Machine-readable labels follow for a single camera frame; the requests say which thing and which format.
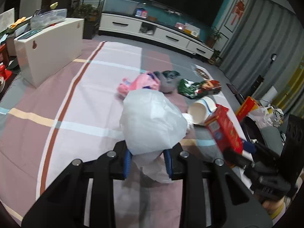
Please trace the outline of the potted plant in corner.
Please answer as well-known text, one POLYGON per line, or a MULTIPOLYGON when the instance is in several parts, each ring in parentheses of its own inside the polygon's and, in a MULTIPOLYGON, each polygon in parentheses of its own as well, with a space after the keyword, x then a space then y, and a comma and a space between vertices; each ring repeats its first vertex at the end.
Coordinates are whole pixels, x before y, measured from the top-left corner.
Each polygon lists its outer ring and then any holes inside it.
POLYGON ((212 57, 208 60, 208 63, 219 67, 221 65, 221 63, 223 62, 223 59, 220 56, 220 54, 221 54, 221 51, 215 50, 212 57))

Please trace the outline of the black tower appliance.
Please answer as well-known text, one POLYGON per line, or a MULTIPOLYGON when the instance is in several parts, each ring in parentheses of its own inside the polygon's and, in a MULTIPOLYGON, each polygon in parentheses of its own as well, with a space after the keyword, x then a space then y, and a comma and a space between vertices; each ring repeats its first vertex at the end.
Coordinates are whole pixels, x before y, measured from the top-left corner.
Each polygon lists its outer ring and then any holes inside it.
POLYGON ((262 77, 261 75, 259 75, 257 77, 257 79, 255 80, 255 82, 253 83, 253 85, 251 86, 250 89, 250 96, 253 95, 253 93, 258 89, 258 87, 260 86, 260 84, 262 84, 264 81, 264 77, 262 77))

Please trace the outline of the checked table cloth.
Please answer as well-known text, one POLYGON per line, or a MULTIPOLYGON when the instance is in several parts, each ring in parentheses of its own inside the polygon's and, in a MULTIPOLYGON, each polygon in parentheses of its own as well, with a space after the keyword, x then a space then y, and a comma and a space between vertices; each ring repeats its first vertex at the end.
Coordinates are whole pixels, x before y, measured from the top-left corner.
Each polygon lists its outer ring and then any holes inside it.
POLYGON ((198 68, 222 84, 215 100, 239 103, 215 66, 161 47, 99 37, 82 55, 34 88, 18 75, 1 99, 1 204, 21 223, 40 194, 76 158, 97 159, 123 139, 117 86, 145 71, 176 70, 200 82, 198 68))

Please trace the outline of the white pink plastic bag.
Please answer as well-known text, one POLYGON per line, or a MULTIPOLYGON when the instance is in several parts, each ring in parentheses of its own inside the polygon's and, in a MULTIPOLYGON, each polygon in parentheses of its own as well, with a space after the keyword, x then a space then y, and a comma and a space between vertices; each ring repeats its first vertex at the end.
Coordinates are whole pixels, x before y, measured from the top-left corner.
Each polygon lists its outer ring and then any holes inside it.
POLYGON ((259 129, 273 126, 273 114, 270 114, 265 107, 259 107, 258 109, 250 111, 247 117, 251 118, 259 129))

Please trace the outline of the red cigarette box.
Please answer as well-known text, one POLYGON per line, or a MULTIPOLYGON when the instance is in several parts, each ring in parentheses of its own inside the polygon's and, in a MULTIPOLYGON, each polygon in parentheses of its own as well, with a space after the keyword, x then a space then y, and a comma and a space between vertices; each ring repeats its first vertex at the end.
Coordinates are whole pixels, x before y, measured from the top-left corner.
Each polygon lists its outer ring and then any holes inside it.
POLYGON ((217 104, 215 111, 206 119, 205 126, 216 141, 221 152, 231 149, 238 154, 242 154, 243 142, 233 122, 227 115, 228 111, 228 108, 217 104))

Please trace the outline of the white paper cup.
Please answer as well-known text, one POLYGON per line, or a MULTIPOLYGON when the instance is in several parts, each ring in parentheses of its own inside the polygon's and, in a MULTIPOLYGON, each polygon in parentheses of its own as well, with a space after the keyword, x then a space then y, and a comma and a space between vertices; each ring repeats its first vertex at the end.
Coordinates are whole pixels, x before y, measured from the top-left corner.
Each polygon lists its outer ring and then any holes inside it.
POLYGON ((188 108, 188 114, 193 117, 194 125, 204 125, 205 120, 216 110, 215 102, 209 97, 203 97, 188 108))

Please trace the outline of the white paper roll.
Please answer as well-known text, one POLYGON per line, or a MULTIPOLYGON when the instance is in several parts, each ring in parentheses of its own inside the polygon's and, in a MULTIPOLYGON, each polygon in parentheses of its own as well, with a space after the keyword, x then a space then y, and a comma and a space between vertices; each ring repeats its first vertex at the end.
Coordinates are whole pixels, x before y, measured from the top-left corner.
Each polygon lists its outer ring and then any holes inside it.
POLYGON ((272 100, 278 94, 276 88, 271 86, 271 88, 260 98, 260 104, 264 107, 267 107, 271 104, 272 100))

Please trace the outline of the red Chinese knot decoration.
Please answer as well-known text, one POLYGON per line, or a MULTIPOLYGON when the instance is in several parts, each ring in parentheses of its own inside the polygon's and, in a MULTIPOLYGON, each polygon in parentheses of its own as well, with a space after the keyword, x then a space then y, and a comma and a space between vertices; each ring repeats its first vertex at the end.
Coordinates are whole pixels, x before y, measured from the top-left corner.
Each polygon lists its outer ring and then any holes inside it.
POLYGON ((232 19, 232 22, 231 22, 231 25, 233 25, 235 23, 235 21, 238 19, 240 20, 243 13, 244 13, 244 10, 245 10, 245 3, 244 3, 245 0, 239 0, 234 9, 233 9, 233 14, 234 14, 234 18, 232 19))

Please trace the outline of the dark green foil bag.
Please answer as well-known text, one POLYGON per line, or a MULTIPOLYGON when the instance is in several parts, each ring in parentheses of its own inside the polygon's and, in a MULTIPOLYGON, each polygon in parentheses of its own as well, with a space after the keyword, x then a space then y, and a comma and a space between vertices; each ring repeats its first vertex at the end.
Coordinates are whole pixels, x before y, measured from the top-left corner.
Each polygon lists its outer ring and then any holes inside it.
POLYGON ((160 92, 171 93, 179 85, 182 77, 175 70, 165 70, 163 72, 155 71, 155 76, 160 80, 160 92))

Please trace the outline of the large left potted plant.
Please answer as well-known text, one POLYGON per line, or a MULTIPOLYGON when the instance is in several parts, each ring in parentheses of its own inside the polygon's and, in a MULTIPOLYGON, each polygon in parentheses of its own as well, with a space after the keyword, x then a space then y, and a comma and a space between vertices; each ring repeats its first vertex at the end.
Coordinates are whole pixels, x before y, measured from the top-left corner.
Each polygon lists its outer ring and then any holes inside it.
POLYGON ((72 17, 84 19, 83 39, 92 40, 98 31, 101 7, 92 4, 81 4, 74 9, 72 17))

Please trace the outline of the green red wafer snack bag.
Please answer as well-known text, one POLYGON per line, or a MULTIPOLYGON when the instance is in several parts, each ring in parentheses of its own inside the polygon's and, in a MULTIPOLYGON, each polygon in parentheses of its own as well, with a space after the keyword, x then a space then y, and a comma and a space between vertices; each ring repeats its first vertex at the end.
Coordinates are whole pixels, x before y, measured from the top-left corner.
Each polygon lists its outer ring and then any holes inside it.
POLYGON ((216 80, 194 82, 188 79, 181 79, 177 88, 180 95, 190 99, 199 99, 208 95, 217 95, 221 90, 222 85, 216 80))

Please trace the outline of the potted plant by cabinet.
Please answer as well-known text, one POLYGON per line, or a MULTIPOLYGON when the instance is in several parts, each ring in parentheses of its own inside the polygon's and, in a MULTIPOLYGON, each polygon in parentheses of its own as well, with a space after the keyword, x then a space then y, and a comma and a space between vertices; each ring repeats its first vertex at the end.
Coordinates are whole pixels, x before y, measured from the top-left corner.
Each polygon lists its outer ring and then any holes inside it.
POLYGON ((221 37, 221 32, 216 27, 212 27, 205 41, 205 45, 213 48, 217 40, 219 40, 221 37))

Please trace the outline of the small red blue box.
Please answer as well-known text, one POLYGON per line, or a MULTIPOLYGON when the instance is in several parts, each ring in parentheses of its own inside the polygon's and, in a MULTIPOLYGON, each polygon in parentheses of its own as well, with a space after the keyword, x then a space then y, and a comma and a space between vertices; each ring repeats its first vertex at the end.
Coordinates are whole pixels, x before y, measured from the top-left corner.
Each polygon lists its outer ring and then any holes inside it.
POLYGON ((135 10, 135 17, 140 17, 140 18, 143 18, 143 19, 147 19, 148 11, 144 8, 137 8, 135 10))

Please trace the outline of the red orange shopping bag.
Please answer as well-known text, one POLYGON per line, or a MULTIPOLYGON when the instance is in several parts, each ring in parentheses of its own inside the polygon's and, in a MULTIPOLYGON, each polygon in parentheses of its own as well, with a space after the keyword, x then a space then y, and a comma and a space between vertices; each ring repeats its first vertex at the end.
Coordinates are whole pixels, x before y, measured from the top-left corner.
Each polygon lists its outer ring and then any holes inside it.
POLYGON ((258 108, 259 104, 257 103, 257 101, 254 98, 248 96, 235 113, 237 120, 241 122, 247 116, 248 113, 258 108))

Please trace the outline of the pile of clothes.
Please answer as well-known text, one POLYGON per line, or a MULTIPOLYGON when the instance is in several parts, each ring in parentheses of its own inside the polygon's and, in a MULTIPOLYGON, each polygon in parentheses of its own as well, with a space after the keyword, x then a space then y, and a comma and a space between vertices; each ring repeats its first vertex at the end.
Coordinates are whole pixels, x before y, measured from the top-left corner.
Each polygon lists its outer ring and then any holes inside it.
POLYGON ((284 118, 284 113, 282 109, 273 106, 268 106, 267 111, 269 113, 273 126, 279 127, 283 123, 284 118))

